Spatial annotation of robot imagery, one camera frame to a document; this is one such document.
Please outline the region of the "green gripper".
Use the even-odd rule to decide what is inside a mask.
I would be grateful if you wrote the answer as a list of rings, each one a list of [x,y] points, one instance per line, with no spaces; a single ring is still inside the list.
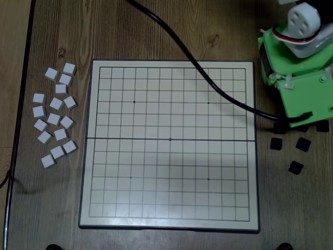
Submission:
[[[332,24],[309,38],[293,39],[287,24],[263,31],[258,38],[262,76],[278,88],[332,87]]]

